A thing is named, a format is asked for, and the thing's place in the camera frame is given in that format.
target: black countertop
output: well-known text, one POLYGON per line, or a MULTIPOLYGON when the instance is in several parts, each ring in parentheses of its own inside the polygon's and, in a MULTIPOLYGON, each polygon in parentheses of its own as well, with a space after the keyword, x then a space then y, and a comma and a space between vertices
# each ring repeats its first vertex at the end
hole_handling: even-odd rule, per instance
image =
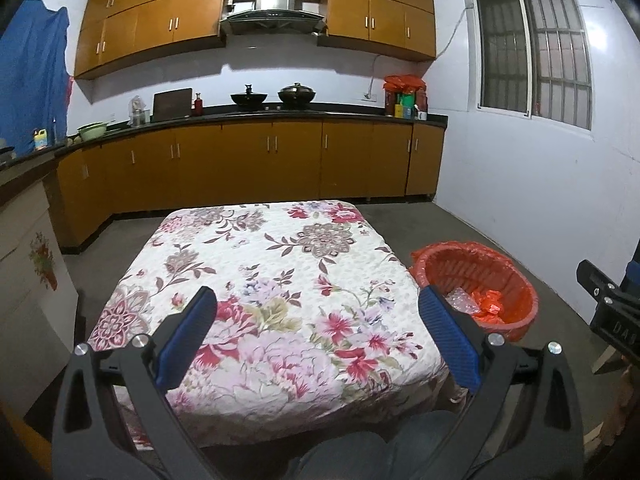
POLYGON ((217 107, 204 108, 204 114, 200 117, 187 117, 174 119, 171 121, 151 122, 142 126, 132 128, 127 123, 112 124, 108 127, 107 133, 94 140, 87 142, 79 142, 71 146, 53 146, 39 152, 29 153, 20 156, 4 166, 0 167, 0 171, 6 170, 17 164, 21 164, 27 160, 37 156, 45 155, 53 152, 56 157, 65 156, 80 148, 95 146, 104 142, 109 142, 123 137, 134 136, 137 134, 165 130, 168 128, 178 128, 181 126, 197 126, 200 124, 223 123, 231 121, 260 121, 260 120, 276 120, 276 119, 316 119, 316 120, 354 120, 354 121, 375 121, 383 123, 397 124, 427 124, 430 126, 438 126, 440 128, 447 127, 448 117, 443 115, 429 114, 427 121, 417 121, 408 119, 397 119, 388 117, 384 114, 384 108, 359 106, 359 105, 340 105, 328 103, 311 103, 307 110, 287 110, 278 109, 282 107, 282 103, 265 103, 265 110, 245 111, 241 110, 237 105, 223 105, 217 107))

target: blue curtain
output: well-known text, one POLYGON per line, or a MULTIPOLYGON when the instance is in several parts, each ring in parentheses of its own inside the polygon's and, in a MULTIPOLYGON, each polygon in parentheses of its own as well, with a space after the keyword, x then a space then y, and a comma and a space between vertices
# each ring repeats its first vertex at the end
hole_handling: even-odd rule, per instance
POLYGON ((66 136, 66 7, 25 0, 0 38, 0 137, 17 155, 33 151, 33 131, 66 136))

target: red basket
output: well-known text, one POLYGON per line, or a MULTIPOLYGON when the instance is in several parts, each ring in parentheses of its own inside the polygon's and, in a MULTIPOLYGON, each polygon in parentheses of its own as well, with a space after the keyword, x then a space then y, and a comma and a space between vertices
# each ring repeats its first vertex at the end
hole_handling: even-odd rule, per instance
POLYGON ((498 332, 508 341, 519 341, 538 314, 533 285, 503 254, 475 242, 443 242, 412 253, 410 272, 420 288, 436 285, 446 296, 461 287, 471 294, 489 289, 502 293, 505 324, 477 321, 486 332, 498 332))

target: red bottle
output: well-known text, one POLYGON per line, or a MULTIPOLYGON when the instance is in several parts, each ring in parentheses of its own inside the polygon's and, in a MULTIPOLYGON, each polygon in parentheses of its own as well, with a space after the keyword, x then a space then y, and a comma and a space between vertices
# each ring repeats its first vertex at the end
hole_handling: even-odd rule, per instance
POLYGON ((202 115, 202 99, 200 99, 200 94, 196 94, 196 100, 193 102, 193 115, 202 115))

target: gray pants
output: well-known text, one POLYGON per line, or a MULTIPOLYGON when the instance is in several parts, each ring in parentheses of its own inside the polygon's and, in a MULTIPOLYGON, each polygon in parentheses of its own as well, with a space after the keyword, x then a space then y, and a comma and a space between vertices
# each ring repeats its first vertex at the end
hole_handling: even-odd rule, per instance
POLYGON ((292 460, 283 480, 408 480, 455 421, 451 412, 424 413, 407 419, 389 443, 365 431, 327 440, 292 460))

